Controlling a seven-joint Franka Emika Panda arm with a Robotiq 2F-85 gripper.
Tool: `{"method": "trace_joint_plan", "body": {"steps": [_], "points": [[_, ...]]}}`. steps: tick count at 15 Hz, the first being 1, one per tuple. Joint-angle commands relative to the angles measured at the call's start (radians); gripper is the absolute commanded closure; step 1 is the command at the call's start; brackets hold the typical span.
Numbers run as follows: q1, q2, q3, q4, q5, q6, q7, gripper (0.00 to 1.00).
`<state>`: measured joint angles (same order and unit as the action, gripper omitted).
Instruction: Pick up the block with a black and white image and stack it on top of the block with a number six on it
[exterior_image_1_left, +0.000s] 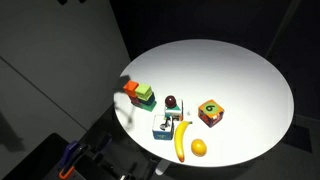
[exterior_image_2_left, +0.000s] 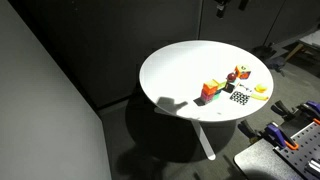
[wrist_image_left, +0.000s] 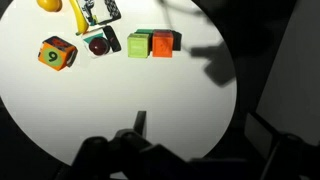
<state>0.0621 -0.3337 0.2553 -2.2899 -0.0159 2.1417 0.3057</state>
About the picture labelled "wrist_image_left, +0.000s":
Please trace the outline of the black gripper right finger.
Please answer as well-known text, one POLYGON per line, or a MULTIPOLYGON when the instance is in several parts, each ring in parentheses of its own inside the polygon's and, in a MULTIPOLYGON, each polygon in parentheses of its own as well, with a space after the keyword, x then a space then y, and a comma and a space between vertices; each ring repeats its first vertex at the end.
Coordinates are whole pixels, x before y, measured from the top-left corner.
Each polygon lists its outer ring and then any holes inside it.
POLYGON ((279 132, 256 113, 247 115, 244 134, 264 159, 271 156, 280 138, 279 132))

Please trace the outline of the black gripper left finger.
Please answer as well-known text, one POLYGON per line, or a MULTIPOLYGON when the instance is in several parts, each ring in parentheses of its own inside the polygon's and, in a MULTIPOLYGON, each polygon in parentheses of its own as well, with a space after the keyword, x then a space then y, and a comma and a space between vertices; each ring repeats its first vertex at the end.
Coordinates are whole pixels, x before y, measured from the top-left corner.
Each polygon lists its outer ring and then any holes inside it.
POLYGON ((134 122, 133 130, 141 136, 145 136, 146 131, 146 111, 138 111, 134 122))

